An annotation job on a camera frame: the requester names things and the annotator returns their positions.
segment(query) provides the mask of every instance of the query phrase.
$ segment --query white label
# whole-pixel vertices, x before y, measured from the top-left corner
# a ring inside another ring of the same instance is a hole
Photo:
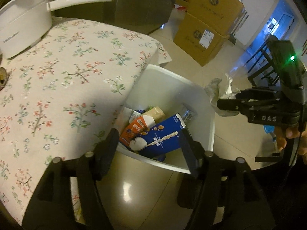
[[[213,38],[214,38],[214,34],[208,30],[205,30],[203,36],[201,37],[201,40],[199,41],[199,44],[207,49],[211,41],[213,40]]]

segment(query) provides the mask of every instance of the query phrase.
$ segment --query tile grout line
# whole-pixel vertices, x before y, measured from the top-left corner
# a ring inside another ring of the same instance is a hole
[[[166,183],[164,189],[162,190],[162,193],[160,194],[159,198],[157,199],[155,205],[153,206],[153,208],[151,209],[151,211],[149,212],[149,214],[147,215],[147,217],[145,218],[145,220],[143,221],[143,223],[140,225],[140,227],[138,228],[138,230],[141,229],[141,227],[144,225],[145,221],[146,221],[146,220],[148,219],[148,217],[150,216],[151,212],[152,212],[152,211],[154,210],[154,208],[156,207],[158,201],[160,200],[162,194],[164,193],[164,191],[165,191],[165,189],[166,189],[166,187],[167,187],[169,181],[171,180],[173,174],[174,174],[174,171],[172,172],[171,176],[169,177],[169,179],[168,179],[168,181],[167,181],[167,183]]]
[[[240,152],[242,152],[243,154],[247,155],[248,157],[252,158],[250,155],[246,154],[245,152],[243,152],[242,150],[238,149],[236,146],[233,146],[231,143],[227,142],[226,140],[224,140],[223,138],[221,138],[220,136],[214,134],[215,136],[217,136],[218,138],[222,139],[224,142],[226,142],[227,144],[231,145],[232,147],[234,147],[235,149],[239,150]]]

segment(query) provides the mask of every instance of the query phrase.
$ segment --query orange package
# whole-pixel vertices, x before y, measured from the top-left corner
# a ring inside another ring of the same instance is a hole
[[[148,115],[143,115],[138,117],[137,119],[133,120],[131,124],[129,124],[122,134],[119,137],[119,142],[122,143],[125,147],[130,150],[130,142],[131,140],[136,137],[136,135],[140,134],[143,131],[146,131],[156,123],[153,117]]]

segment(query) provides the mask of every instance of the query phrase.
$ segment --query human hand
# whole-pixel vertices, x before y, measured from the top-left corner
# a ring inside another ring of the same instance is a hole
[[[286,147],[286,137],[292,139],[300,136],[298,127],[287,128],[286,135],[283,133],[280,127],[275,127],[274,133],[276,135],[276,143],[279,151],[282,151]],[[302,155],[304,164],[307,164],[307,129],[305,129],[305,131],[302,133],[302,137],[300,139],[300,146],[297,154]]]

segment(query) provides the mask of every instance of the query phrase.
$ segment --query stacked cardboard box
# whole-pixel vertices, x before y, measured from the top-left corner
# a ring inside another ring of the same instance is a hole
[[[244,13],[239,0],[191,0],[174,43],[204,66],[217,55]]]

